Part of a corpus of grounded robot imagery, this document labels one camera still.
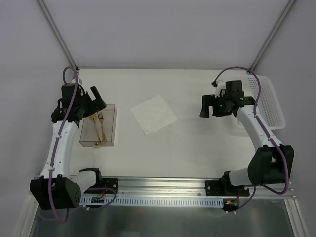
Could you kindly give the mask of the gold spoon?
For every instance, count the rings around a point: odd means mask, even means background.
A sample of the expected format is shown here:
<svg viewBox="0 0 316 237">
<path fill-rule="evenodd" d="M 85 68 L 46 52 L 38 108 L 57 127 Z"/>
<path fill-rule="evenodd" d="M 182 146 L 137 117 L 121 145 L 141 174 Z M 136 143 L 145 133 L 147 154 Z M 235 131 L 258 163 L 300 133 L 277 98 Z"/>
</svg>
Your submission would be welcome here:
<svg viewBox="0 0 316 237">
<path fill-rule="evenodd" d="M 96 136 L 97 136 L 97 139 L 98 139 L 98 141 L 93 145 L 93 147 L 94 148 L 100 148 L 101 147 L 101 140 L 100 140 L 100 137 L 99 137 L 97 126 L 96 126 L 96 114 L 90 115 L 89 118 L 94 124 Z"/>
</svg>

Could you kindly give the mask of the gold fork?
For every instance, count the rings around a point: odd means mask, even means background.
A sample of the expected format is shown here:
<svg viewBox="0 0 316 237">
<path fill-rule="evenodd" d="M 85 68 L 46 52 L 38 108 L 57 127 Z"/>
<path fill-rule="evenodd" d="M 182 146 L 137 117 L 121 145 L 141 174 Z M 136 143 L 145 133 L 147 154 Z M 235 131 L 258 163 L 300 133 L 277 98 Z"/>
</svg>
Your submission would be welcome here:
<svg viewBox="0 0 316 237">
<path fill-rule="evenodd" d="M 101 124 L 102 140 L 103 140 L 103 141 L 107 141 L 106 134 L 105 134 L 105 130 L 104 130 L 104 127 L 103 127 L 104 117 L 103 117 L 102 112 L 101 112 L 101 111 L 98 111 L 98 112 L 97 112 L 97 116 L 98 116 L 99 122 L 100 122 L 100 124 Z"/>
</svg>

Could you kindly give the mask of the white paper napkin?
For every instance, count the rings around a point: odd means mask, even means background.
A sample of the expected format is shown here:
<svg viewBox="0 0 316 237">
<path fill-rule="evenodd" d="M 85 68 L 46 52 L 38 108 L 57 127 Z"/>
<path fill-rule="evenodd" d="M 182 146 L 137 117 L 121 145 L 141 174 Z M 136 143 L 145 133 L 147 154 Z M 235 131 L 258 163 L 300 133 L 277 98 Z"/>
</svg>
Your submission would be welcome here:
<svg viewBox="0 0 316 237">
<path fill-rule="evenodd" d="M 177 121 L 177 117 L 161 95 L 132 107 L 131 112 L 145 135 Z"/>
</svg>

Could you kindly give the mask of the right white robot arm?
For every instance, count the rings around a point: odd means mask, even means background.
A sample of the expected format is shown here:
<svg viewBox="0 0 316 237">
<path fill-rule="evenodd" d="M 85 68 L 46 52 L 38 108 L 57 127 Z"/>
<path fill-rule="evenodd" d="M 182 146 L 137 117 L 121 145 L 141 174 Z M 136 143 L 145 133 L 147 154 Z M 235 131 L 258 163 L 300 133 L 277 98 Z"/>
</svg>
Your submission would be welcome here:
<svg viewBox="0 0 316 237">
<path fill-rule="evenodd" d="M 294 149 L 284 145 L 267 128 L 256 110 L 252 97 L 215 97 L 204 95 L 200 117 L 234 115 L 244 126 L 255 148 L 248 167 L 226 171 L 222 177 L 206 185 L 206 193 L 215 196 L 248 196 L 244 188 L 262 186 L 282 195 L 287 192 L 294 159 Z"/>
</svg>

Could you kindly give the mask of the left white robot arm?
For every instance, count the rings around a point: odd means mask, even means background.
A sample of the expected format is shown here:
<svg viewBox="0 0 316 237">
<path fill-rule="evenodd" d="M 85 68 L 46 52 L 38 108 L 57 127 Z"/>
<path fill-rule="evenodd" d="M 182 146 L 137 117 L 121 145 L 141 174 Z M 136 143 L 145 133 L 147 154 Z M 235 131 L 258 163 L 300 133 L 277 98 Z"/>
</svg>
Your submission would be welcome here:
<svg viewBox="0 0 316 237">
<path fill-rule="evenodd" d="M 102 190 L 103 180 L 98 168 L 81 169 L 70 178 L 70 158 L 80 121 L 106 108 L 97 88 L 91 87 L 92 100 L 81 85 L 61 87 L 62 97 L 51 115 L 52 141 L 39 178 L 30 182 L 30 191 L 42 210 L 71 209 L 78 207 L 81 195 L 88 189 Z"/>
</svg>

